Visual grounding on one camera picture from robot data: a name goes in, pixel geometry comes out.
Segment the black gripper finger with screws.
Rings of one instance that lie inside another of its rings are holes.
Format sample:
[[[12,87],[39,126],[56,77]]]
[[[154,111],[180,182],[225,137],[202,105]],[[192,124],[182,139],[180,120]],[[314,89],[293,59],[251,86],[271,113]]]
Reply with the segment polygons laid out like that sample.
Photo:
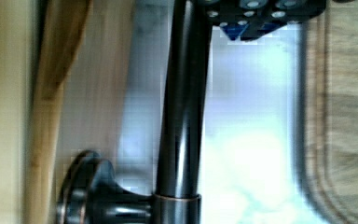
[[[326,0],[195,0],[208,21],[232,41],[257,40],[289,23],[321,15]]]

